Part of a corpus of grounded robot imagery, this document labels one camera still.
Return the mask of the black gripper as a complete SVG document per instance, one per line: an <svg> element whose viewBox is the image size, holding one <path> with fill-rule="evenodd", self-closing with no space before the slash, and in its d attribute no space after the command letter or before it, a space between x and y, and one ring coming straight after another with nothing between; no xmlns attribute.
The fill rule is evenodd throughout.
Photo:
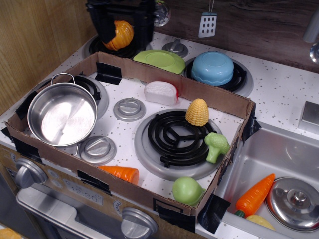
<svg viewBox="0 0 319 239"><path fill-rule="evenodd" d="M87 11L103 43L116 36L115 18L134 19L134 38L138 50L145 50L153 39L154 0L88 0Z"/></svg>

